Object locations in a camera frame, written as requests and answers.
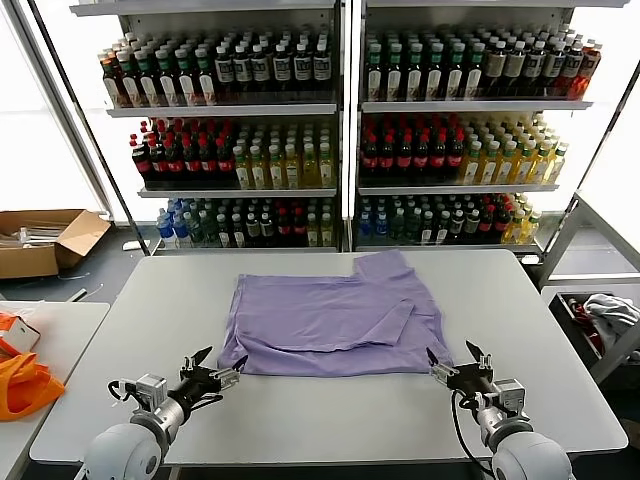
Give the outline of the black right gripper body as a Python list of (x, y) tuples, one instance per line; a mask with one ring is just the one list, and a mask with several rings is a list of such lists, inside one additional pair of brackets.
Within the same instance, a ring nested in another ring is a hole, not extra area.
[(470, 363), (452, 368), (447, 374), (446, 386), (452, 391), (462, 392), (466, 397), (474, 397), (477, 393), (493, 393), (493, 379), (492, 367)]

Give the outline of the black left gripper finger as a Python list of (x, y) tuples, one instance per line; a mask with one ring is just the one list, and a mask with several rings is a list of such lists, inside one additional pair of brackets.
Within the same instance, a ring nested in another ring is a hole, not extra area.
[(240, 381), (240, 375), (244, 370), (248, 356), (245, 355), (236, 361), (231, 367), (215, 370), (209, 374), (209, 378), (213, 381), (216, 389), (228, 389), (236, 385)]
[(190, 357), (185, 358), (184, 365), (181, 367), (180, 374), (187, 375), (193, 371), (196, 371), (200, 368), (201, 363), (208, 357), (208, 355), (213, 350), (212, 346), (205, 347), (201, 350), (198, 350), (196, 353), (191, 355)]

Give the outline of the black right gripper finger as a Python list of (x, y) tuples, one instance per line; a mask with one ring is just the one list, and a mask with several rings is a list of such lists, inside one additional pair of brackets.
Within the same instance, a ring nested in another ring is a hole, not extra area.
[(431, 375), (441, 384), (447, 384), (450, 376), (453, 375), (453, 369), (442, 363), (430, 348), (426, 348)]
[(492, 356), (485, 353), (478, 345), (469, 340), (465, 341), (465, 345), (474, 359), (473, 363), (467, 365), (467, 369), (477, 375), (492, 375)]

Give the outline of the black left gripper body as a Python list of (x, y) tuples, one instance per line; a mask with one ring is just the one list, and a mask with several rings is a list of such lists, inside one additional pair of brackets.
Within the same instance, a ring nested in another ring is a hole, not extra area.
[(180, 383), (168, 390), (168, 397), (181, 407), (185, 416), (223, 399), (221, 381), (210, 377), (210, 373), (212, 370), (208, 368), (182, 368)]

